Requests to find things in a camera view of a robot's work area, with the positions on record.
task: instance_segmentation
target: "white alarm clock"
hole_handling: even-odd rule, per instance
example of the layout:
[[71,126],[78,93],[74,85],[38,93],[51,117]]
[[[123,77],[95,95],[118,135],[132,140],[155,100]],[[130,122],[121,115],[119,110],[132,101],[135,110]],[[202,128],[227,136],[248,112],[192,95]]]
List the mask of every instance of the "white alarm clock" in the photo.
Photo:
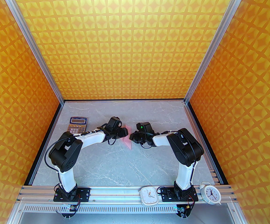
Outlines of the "white alarm clock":
[[159,202],[157,191],[154,187],[143,187],[139,191],[141,203],[145,206],[154,206]]
[[221,205],[221,193],[212,185],[201,184],[199,186],[200,194],[203,200],[211,205],[219,203]]

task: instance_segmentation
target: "calculator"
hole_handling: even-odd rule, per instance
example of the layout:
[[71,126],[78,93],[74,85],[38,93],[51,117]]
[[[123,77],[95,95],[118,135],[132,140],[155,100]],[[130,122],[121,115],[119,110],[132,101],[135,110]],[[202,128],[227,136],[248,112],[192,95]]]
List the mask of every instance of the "calculator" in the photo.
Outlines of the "calculator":
[[86,117],[71,117],[67,131],[70,133],[84,133],[86,130],[87,118]]

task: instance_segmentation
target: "pink paper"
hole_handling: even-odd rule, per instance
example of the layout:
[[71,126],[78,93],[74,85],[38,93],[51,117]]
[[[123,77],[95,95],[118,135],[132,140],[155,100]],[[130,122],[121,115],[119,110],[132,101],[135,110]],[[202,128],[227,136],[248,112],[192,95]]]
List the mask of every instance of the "pink paper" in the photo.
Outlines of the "pink paper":
[[129,139],[131,134],[131,127],[129,125],[125,125],[128,130],[128,135],[122,139],[122,141],[126,144],[126,146],[131,149],[132,148],[132,141]]

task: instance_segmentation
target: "clock face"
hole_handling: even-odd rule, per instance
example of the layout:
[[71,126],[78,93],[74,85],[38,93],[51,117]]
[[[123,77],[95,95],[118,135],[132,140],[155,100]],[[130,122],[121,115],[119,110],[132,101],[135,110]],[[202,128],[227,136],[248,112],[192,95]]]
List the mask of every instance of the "clock face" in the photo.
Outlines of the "clock face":
[[155,205],[159,201],[158,194],[153,187],[144,187],[140,190],[141,201],[145,205]]
[[216,189],[212,188],[212,187],[206,187],[205,193],[207,195],[207,197],[213,201],[213,202],[217,202],[219,200],[219,193],[217,192]]

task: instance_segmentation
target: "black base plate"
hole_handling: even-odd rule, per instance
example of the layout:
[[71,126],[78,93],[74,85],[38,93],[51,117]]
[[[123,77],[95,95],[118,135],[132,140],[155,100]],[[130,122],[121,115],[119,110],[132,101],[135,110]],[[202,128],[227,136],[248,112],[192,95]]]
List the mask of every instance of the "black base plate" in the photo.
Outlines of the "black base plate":
[[186,202],[189,198],[189,201],[191,201],[191,198],[189,197],[189,195],[193,198],[193,200],[195,202],[198,201],[198,197],[197,197],[197,193],[195,189],[188,189],[187,193],[188,195],[185,196],[185,200],[178,200],[176,194],[174,193],[174,188],[169,187],[163,187],[160,188],[160,193],[161,194],[161,198],[162,198],[162,202],[164,203],[168,203],[168,202]]
[[[89,196],[90,196],[90,188],[77,188],[76,194],[80,195],[80,201],[82,203],[87,203],[89,200]],[[53,201],[54,202],[72,202],[63,193],[61,193],[59,188],[56,189]]]

